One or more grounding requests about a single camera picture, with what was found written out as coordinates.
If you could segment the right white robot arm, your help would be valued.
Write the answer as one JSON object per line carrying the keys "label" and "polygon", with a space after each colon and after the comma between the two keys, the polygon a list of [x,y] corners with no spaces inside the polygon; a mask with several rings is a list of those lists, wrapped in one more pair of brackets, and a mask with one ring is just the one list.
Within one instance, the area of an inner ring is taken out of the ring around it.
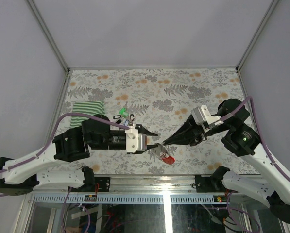
{"label": "right white robot arm", "polygon": [[196,107],[185,123],[163,145],[196,146],[208,137],[227,132],[221,139],[232,154],[249,163],[266,183],[241,177],[231,169],[219,166],[210,176],[215,191],[224,189],[243,193],[269,208],[279,220],[290,224],[290,171],[269,151],[261,134],[245,124],[250,113],[245,102],[227,99],[211,114],[205,105]]}

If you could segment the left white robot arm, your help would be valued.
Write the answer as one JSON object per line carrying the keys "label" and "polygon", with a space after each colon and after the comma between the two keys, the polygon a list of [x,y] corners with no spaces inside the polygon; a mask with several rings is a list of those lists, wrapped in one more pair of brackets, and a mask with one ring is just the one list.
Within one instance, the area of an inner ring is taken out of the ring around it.
{"label": "left white robot arm", "polygon": [[148,145],[147,137],[156,134],[141,124],[120,125],[104,115],[78,113],[86,119],[81,125],[55,135],[41,149],[18,159],[0,158],[0,196],[20,196],[32,191],[67,190],[97,192],[93,169],[83,166],[74,171],[50,171],[90,157],[90,150],[123,150],[142,154],[156,145]]}

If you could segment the red handled metal key tool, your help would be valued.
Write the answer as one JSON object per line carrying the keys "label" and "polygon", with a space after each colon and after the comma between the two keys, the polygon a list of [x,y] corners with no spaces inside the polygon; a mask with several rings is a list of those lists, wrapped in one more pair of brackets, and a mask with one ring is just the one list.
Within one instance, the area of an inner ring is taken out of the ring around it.
{"label": "red handled metal key tool", "polygon": [[158,144],[156,154],[167,165],[172,165],[175,162],[175,159],[168,154],[167,150],[161,144]]}

